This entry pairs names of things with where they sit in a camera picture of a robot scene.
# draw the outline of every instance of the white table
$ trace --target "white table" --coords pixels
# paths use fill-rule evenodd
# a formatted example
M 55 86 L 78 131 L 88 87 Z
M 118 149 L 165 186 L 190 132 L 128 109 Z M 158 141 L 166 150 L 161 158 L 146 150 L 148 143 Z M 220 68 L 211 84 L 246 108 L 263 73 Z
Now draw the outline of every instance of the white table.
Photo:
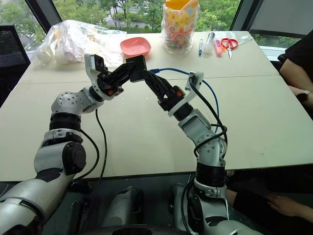
M 35 176 L 33 159 L 48 130 L 53 100 L 60 92 L 76 92 L 90 86 L 82 65 L 70 65 L 58 71 L 36 70 L 31 66 L 10 94 L 0 109 L 0 181 Z M 220 118 L 228 127 L 226 169 L 312 162 L 313 122 L 279 75 L 211 77 L 206 81 L 219 99 Z M 185 77 L 170 81 L 181 88 L 185 82 Z M 105 177 L 195 171 L 192 142 L 177 126 L 175 118 L 168 117 L 159 107 L 148 86 L 144 82 L 126 83 L 123 88 L 124 93 L 105 101 L 99 108 L 109 148 Z M 202 86 L 201 92 L 215 107 L 209 89 Z M 198 98 L 191 104 L 215 123 Z M 82 129 L 100 148 L 99 165 L 89 176 L 99 177 L 103 136 L 94 113 L 82 115 Z M 88 160 L 82 173 L 95 161 L 95 150 L 86 138 L 83 146 Z
M 183 71 L 203 71 L 205 78 L 279 75 L 254 40 L 233 50 L 231 60 L 227 52 L 224 52 L 221 57 L 215 55 L 199 57 L 199 41 L 200 39 L 205 41 L 207 34 L 207 32 L 195 33 L 194 46 L 186 55 L 167 53 L 158 33 L 128 34 L 127 38 L 145 37 L 151 44 L 151 51 L 146 56 L 147 69 L 172 67 Z M 20 83 L 88 82 L 89 78 L 83 72 L 84 69 L 84 63 L 57 68 L 35 68 L 31 65 Z M 184 78 L 183 75 L 171 71 L 162 71 L 160 76 L 168 80 Z

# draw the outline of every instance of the green foliage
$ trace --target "green foliage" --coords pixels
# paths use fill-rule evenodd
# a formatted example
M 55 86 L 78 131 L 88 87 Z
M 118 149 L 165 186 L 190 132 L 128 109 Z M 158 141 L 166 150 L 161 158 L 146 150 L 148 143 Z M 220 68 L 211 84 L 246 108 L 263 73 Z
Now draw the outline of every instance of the green foliage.
M 139 0 L 138 6 L 141 7 L 140 14 L 144 15 L 145 22 L 152 28 L 153 33 L 161 32 L 161 21 L 162 21 L 162 5 L 164 0 Z
M 289 38 L 282 36 L 272 36 L 272 35 L 261 35 L 261 34 L 251 34 L 259 46 L 270 46 L 270 47 L 284 47 L 289 48 L 296 42 L 299 38 Z
M 165 0 L 53 0 L 62 20 L 77 20 L 90 24 L 105 25 L 105 17 L 111 15 L 115 27 L 128 33 L 161 32 L 162 5 Z M 200 14 L 196 31 L 229 30 L 240 0 L 199 0 Z M 130 12 L 131 8 L 138 13 Z M 128 27 L 119 27 L 116 20 L 124 21 Z M 131 23 L 145 22 L 148 26 L 130 27 Z M 32 45 L 38 45 L 45 33 L 32 15 L 24 0 L 13 3 L 0 3 L 0 23 L 15 23 L 20 36 L 26 36 Z M 261 46 L 290 47 L 299 39 L 253 35 Z
M 107 27 L 109 29 L 118 29 L 122 31 L 126 31 L 127 33 L 152 33 L 152 30 L 148 27 L 145 26 L 144 28 L 139 28 L 139 27 L 114 27 L 114 26 L 109 26 Z
M 27 37 L 31 45 L 39 45 L 45 37 L 43 29 L 24 0 L 0 4 L 0 24 L 6 23 L 15 24 L 18 35 Z
M 227 24 L 218 20 L 218 17 L 208 10 L 200 12 L 196 31 L 223 31 Z
M 116 18 L 117 18 L 118 20 L 123 20 L 123 19 L 125 19 L 124 13 L 118 12 L 118 13 L 116 14 Z M 127 18 L 128 18 L 131 22 L 133 22 L 133 21 L 137 21 L 137 22 L 142 22 L 142 21 L 144 21 L 142 15 L 140 15 L 140 14 L 138 14 L 138 13 L 134 13 L 134 12 L 128 13 L 128 14 L 127 14 Z
M 229 30 L 240 0 L 199 0 L 197 31 Z
M 100 6 L 91 1 L 83 3 L 82 1 L 76 0 L 54 0 L 53 3 L 63 21 L 76 20 L 102 25 L 103 19 L 108 14 L 104 12 Z

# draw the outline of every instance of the red scissors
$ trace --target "red scissors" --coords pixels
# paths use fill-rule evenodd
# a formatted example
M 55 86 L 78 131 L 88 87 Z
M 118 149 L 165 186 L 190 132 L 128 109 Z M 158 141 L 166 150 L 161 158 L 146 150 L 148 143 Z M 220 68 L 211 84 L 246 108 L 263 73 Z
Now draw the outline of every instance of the red scissors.
M 229 55 L 229 58 L 231 59 L 231 55 L 232 55 L 231 51 L 237 48 L 238 41 L 232 38 L 223 38 L 221 40 L 221 44 L 224 48 L 228 50 L 228 55 Z

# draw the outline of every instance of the wristwatch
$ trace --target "wristwatch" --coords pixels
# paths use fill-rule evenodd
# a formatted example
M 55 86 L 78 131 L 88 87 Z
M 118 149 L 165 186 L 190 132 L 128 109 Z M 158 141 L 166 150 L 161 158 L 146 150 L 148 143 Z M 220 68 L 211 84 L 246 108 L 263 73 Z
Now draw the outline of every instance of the wristwatch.
M 302 93 L 297 94 L 296 97 L 301 103 L 303 103 L 303 102 L 307 101 L 309 93 L 311 93 L 311 92 L 310 91 L 303 91 Z

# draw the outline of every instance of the blue pen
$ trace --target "blue pen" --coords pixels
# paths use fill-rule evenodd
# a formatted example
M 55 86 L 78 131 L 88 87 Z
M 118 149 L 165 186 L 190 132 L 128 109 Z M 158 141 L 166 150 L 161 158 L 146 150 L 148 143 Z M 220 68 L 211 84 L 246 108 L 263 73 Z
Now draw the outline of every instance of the blue pen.
M 201 57 L 202 54 L 202 44 L 203 44 L 203 40 L 200 39 L 200 45 L 199 45 L 199 57 Z

